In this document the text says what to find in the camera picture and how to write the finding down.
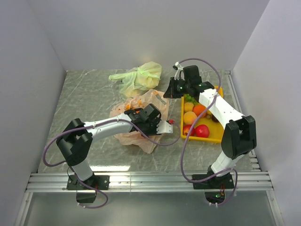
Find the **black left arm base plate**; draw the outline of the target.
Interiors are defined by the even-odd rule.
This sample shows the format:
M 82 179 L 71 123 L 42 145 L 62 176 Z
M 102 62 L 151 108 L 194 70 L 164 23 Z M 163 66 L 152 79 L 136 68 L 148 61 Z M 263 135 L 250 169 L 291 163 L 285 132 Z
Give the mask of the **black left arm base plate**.
M 109 175 L 93 175 L 89 179 L 82 181 L 85 185 L 98 189 L 98 190 L 108 190 L 110 183 Z M 67 181 L 67 190 L 87 190 L 89 189 L 85 185 L 81 184 L 76 175 L 70 175 Z

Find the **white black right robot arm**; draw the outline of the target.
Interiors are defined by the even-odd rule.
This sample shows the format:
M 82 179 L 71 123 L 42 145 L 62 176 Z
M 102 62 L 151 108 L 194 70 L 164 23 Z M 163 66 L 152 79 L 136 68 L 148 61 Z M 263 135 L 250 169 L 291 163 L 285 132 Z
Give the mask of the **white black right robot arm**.
M 202 81 L 196 65 L 182 67 L 176 63 L 177 71 L 170 79 L 165 98 L 180 98 L 185 94 L 197 98 L 206 111 L 222 125 L 224 132 L 221 142 L 221 153 L 208 168 L 207 182 L 210 187 L 218 188 L 225 176 L 235 164 L 257 146 L 256 123 L 252 116 L 245 116 L 235 110 L 218 93 L 210 82 Z

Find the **translucent orange plastic bag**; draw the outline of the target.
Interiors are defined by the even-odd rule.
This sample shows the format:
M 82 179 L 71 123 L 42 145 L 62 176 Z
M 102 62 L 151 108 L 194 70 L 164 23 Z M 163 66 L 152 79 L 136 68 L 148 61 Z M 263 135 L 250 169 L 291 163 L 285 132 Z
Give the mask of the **translucent orange plastic bag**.
M 126 110 L 135 108 L 145 108 L 148 104 L 154 104 L 161 112 L 161 119 L 167 120 L 169 111 L 169 100 L 163 98 L 163 92 L 150 89 L 141 96 L 128 98 L 116 104 L 109 117 L 115 117 Z M 135 145 L 140 147 L 144 152 L 150 154 L 154 151 L 156 144 L 144 138 L 138 131 L 131 133 L 122 133 L 114 136 L 122 145 Z

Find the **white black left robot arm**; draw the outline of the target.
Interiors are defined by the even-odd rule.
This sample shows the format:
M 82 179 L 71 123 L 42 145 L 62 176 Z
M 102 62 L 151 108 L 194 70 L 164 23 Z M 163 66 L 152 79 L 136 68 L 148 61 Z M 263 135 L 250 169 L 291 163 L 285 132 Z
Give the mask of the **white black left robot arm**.
M 96 187 L 96 177 L 86 158 L 93 142 L 121 133 L 139 132 L 144 138 L 173 133 L 172 121 L 161 119 L 161 112 L 149 104 L 145 108 L 126 110 L 115 117 L 94 122 L 72 120 L 56 145 L 83 189 Z

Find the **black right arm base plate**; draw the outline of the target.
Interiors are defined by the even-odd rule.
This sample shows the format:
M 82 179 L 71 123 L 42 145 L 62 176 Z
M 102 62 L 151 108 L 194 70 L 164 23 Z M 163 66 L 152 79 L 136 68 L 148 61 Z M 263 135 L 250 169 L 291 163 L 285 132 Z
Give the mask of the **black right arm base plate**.
M 193 183 L 194 190 L 233 189 L 234 183 L 230 173 L 221 177 L 213 177 L 201 183 Z

